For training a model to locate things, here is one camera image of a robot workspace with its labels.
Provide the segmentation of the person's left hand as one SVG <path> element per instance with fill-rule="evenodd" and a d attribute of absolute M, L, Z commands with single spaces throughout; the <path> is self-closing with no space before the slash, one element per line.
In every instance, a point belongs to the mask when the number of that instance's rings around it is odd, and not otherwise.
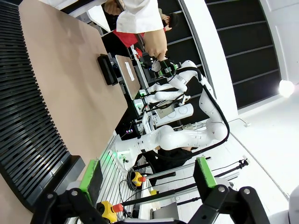
<path fill-rule="evenodd" d="M 163 29 L 145 32 L 144 49 L 150 55 L 163 61 L 167 52 L 167 40 Z"/>

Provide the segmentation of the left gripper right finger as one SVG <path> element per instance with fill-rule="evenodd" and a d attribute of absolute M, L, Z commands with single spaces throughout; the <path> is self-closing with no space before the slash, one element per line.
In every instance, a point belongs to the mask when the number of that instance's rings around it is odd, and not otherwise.
<path fill-rule="evenodd" d="M 190 224 L 213 224 L 219 214 L 230 215 L 235 224 L 268 224 L 269 219 L 253 187 L 238 191 L 217 184 L 204 157 L 196 159 L 193 177 L 202 205 L 190 219 Z"/>

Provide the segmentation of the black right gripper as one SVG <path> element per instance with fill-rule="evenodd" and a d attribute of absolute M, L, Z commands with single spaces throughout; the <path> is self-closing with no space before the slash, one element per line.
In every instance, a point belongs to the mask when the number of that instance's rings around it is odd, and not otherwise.
<path fill-rule="evenodd" d="M 173 77 L 176 74 L 177 69 L 177 64 L 170 61 L 162 61 L 161 70 L 158 72 L 158 75 L 163 77 Z"/>

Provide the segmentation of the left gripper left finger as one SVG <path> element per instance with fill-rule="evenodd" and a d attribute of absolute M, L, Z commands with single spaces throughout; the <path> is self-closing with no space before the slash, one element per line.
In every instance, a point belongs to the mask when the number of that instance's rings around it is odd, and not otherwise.
<path fill-rule="evenodd" d="M 79 217 L 84 224 L 106 224 L 97 210 L 103 174 L 99 160 L 90 160 L 77 188 L 62 194 L 50 192 L 37 203 L 32 224 L 65 224 L 69 218 Z"/>

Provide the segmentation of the person's right hand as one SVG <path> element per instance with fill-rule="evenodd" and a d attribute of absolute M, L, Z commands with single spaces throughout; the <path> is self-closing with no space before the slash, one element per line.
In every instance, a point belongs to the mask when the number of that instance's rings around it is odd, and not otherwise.
<path fill-rule="evenodd" d="M 119 15 L 125 9 L 122 0 L 107 0 L 104 5 L 104 10 L 110 15 Z"/>

